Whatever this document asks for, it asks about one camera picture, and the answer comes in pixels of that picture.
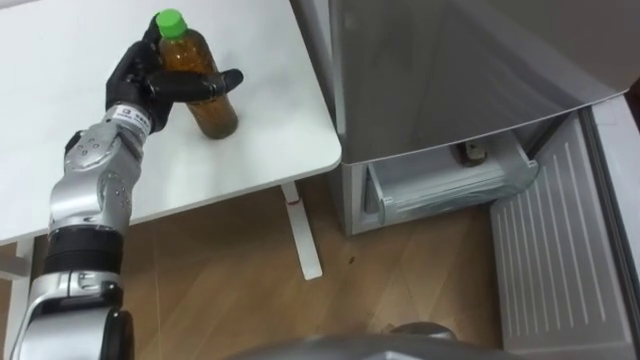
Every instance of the silver refrigerator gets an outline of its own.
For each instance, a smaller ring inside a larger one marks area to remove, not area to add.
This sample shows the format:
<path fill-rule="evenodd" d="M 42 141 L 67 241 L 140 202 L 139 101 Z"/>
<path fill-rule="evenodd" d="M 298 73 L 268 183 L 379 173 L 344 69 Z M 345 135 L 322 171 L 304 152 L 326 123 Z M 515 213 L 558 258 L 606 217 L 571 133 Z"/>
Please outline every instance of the silver refrigerator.
<path fill-rule="evenodd" d="M 635 359 L 638 0 L 292 0 L 347 234 L 492 203 L 505 350 Z M 486 149 L 461 166 L 452 144 Z"/>

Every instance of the wooden floor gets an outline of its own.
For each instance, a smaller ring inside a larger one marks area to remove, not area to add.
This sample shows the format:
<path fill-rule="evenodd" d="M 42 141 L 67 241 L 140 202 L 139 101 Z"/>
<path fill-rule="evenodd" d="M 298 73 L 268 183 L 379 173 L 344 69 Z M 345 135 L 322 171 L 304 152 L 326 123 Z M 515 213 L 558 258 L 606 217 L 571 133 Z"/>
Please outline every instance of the wooden floor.
<path fill-rule="evenodd" d="M 289 338 L 383 332 L 419 320 L 500 346 L 486 210 L 347 239 L 325 179 L 299 187 L 324 268 L 309 282 L 278 188 L 132 228 L 123 279 L 138 359 L 218 359 Z"/>

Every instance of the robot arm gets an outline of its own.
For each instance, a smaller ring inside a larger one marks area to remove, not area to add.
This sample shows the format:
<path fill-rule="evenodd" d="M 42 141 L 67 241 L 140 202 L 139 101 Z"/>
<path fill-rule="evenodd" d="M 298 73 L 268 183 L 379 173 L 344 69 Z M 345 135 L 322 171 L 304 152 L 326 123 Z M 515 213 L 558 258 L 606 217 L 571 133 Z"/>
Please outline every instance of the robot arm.
<path fill-rule="evenodd" d="M 122 310 L 120 266 L 143 146 L 173 102 L 214 99 L 242 82 L 163 71 L 152 21 L 107 81 L 106 113 L 65 147 L 51 194 L 49 249 L 35 279 L 13 360 L 133 359 L 133 319 Z"/>

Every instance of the refrigerator shelf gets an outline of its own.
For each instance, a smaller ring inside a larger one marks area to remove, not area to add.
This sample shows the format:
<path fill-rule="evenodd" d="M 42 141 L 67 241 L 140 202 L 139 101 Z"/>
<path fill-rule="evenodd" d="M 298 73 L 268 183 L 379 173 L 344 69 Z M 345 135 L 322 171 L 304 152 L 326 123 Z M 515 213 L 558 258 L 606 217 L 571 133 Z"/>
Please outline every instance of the refrigerator shelf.
<path fill-rule="evenodd" d="M 474 167 L 460 165 L 450 147 L 369 164 L 365 212 L 385 226 L 513 195 L 535 179 L 537 162 L 511 132 L 477 142 L 488 157 Z"/>

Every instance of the white table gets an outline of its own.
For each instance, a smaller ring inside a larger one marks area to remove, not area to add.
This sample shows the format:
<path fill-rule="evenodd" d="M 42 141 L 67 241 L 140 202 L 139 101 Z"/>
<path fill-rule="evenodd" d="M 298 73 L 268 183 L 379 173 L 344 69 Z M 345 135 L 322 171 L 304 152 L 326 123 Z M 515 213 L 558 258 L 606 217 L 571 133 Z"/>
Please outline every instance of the white table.
<path fill-rule="evenodd" d="M 335 167 L 341 148 L 288 0 L 32 2 L 0 10 L 0 245 L 18 243 L 17 258 L 0 259 L 14 280 L 8 345 L 25 308 L 33 237 L 46 233 L 49 195 L 62 176 L 63 147 L 100 121 L 105 80 L 167 7 L 206 37 L 220 69 L 244 72 L 230 95 L 241 123 L 230 138 L 211 141 L 176 105 L 145 146 L 132 222 L 282 185 L 305 278 L 322 274 L 293 181 Z"/>

